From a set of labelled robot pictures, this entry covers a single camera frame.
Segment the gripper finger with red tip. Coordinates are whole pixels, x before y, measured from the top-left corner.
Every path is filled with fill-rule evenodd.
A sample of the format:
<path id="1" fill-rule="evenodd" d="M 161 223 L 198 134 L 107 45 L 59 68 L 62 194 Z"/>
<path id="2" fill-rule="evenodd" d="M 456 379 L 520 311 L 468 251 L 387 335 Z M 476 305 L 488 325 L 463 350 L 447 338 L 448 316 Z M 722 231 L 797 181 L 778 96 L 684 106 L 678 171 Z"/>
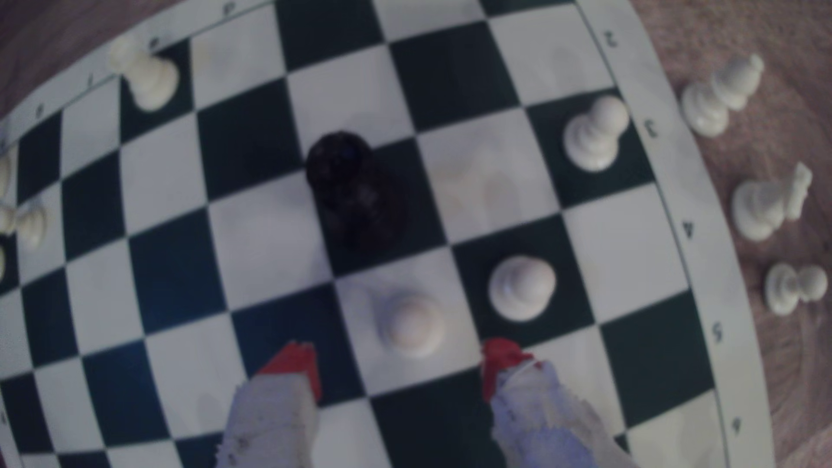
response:
<path id="1" fill-rule="evenodd" d="M 550 361 L 505 338 L 485 340 L 482 354 L 491 434 L 508 467 L 637 467 Z"/>
<path id="2" fill-rule="evenodd" d="M 215 466 L 311 467 L 322 393 L 314 344 L 286 344 L 234 393 Z"/>

